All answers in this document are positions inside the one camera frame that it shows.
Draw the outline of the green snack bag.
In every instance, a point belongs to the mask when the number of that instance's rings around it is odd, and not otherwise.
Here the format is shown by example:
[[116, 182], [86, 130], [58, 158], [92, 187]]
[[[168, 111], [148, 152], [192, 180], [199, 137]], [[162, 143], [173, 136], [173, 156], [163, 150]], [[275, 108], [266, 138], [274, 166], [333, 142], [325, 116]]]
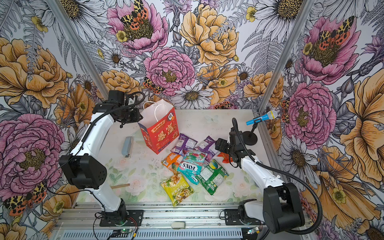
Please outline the green snack bag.
[[201, 172], [196, 176], [199, 183], [212, 196], [217, 188], [229, 176], [227, 171], [215, 159], [203, 165]]

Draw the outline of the red paper gift bag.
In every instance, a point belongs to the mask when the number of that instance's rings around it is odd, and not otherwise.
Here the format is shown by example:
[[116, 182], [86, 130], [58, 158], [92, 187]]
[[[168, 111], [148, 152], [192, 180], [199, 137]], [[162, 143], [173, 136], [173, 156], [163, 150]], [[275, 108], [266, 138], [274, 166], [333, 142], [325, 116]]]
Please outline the red paper gift bag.
[[153, 103], [141, 112], [138, 122], [147, 147], [159, 154], [180, 135], [175, 107], [165, 100]]

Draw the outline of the teal Fox's candy bag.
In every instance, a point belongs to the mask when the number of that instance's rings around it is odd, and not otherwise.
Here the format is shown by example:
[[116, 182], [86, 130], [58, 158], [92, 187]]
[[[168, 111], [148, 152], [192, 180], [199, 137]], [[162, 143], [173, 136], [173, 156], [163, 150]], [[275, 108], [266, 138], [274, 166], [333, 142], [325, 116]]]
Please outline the teal Fox's candy bag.
[[178, 166], [178, 172], [182, 173], [194, 185], [199, 184], [197, 175], [201, 173], [202, 169], [202, 163], [196, 164], [187, 161], [182, 161]]

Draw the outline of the yellow snack bag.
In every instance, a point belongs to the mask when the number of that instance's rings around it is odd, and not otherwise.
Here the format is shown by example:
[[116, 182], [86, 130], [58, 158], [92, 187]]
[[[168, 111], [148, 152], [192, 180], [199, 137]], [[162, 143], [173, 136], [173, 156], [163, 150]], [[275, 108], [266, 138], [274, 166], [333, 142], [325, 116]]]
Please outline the yellow snack bag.
[[181, 173], [175, 174], [165, 180], [161, 183], [161, 186], [169, 196], [173, 207], [179, 205], [195, 192]]

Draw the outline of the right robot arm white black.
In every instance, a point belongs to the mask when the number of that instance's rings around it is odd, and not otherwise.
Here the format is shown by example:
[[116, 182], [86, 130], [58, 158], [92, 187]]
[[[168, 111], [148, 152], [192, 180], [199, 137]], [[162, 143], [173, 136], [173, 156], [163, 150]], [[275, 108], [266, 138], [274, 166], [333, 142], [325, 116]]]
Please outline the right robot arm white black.
[[304, 235], [298, 230], [305, 225], [298, 189], [292, 183], [285, 183], [274, 168], [264, 165], [256, 154], [247, 149], [243, 134], [235, 127], [229, 132], [229, 139], [219, 138], [216, 149], [228, 154], [256, 185], [263, 190], [263, 201], [246, 200], [239, 203], [239, 219], [248, 224], [253, 220], [265, 223], [271, 233], [287, 232]]

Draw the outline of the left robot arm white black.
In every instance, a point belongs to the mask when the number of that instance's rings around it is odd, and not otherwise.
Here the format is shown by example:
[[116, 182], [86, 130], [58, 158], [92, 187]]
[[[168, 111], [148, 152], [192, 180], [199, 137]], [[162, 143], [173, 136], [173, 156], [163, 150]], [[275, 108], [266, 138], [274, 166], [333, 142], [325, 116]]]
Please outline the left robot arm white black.
[[59, 159], [60, 169], [69, 184], [88, 192], [101, 206], [101, 220], [106, 226], [123, 226], [129, 219], [124, 200], [106, 182], [107, 168], [98, 161], [101, 146], [111, 126], [137, 123], [143, 117], [138, 105], [145, 100], [141, 91], [130, 94], [111, 90], [108, 99], [96, 104], [90, 125], [77, 146]]

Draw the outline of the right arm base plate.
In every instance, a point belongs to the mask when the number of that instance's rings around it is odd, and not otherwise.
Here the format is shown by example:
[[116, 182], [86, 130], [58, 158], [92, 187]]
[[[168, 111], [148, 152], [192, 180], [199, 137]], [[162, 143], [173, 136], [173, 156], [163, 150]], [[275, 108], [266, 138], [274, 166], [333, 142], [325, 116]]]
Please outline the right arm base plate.
[[238, 210], [225, 209], [223, 214], [220, 214], [220, 218], [225, 221], [226, 226], [256, 226], [263, 223], [257, 219], [246, 219], [241, 217]]

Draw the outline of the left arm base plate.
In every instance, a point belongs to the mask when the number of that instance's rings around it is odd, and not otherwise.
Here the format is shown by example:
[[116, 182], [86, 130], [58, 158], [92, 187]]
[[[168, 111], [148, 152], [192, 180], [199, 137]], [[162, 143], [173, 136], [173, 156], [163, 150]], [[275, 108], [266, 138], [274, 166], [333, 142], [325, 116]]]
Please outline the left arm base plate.
[[140, 227], [143, 220], [143, 210], [127, 210], [125, 213], [102, 213], [100, 227]]

